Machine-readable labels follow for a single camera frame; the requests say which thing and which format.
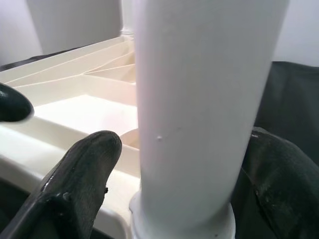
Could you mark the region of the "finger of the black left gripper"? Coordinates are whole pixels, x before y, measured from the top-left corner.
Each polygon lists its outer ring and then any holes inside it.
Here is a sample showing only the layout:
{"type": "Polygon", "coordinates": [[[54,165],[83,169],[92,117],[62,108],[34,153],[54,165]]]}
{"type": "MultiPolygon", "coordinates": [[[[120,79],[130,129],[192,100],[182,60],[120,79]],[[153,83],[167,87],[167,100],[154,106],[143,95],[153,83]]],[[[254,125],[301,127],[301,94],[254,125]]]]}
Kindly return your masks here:
{"type": "Polygon", "coordinates": [[[16,89],[0,84],[0,121],[19,122],[34,115],[32,103],[16,89]]]}

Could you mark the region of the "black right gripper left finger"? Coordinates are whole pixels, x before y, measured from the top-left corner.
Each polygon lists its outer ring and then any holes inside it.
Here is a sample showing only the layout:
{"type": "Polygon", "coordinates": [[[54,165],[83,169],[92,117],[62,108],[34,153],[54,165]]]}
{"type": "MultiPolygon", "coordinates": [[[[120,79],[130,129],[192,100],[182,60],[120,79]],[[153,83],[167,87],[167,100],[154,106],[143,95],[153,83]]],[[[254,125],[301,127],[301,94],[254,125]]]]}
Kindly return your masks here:
{"type": "Polygon", "coordinates": [[[102,130],[79,140],[28,196],[2,239],[88,239],[122,152],[120,137],[102,130]]]}

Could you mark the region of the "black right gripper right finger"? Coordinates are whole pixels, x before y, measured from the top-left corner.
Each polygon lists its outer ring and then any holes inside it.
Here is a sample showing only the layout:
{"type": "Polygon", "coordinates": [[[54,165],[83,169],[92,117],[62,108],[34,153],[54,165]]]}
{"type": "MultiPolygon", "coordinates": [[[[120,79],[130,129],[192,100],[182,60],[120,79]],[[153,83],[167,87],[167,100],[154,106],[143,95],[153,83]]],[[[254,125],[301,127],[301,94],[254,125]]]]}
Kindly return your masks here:
{"type": "Polygon", "coordinates": [[[238,239],[316,239],[319,168],[295,144],[256,127],[231,203],[238,239]]]}

